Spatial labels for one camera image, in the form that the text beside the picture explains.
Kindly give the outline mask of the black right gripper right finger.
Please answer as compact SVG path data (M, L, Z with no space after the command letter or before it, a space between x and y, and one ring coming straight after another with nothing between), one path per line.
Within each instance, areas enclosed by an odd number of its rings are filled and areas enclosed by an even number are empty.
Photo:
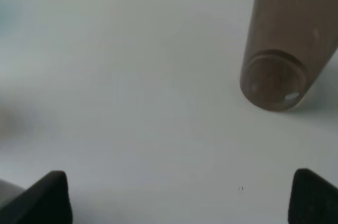
M337 187L310 169L298 169L293 177L288 223L337 224Z

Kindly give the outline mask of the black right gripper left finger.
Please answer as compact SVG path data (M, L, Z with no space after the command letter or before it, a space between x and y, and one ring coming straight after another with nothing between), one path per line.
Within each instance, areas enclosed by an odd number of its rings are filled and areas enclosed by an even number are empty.
M66 173L51 171L27 189L1 180L1 223L73 223Z

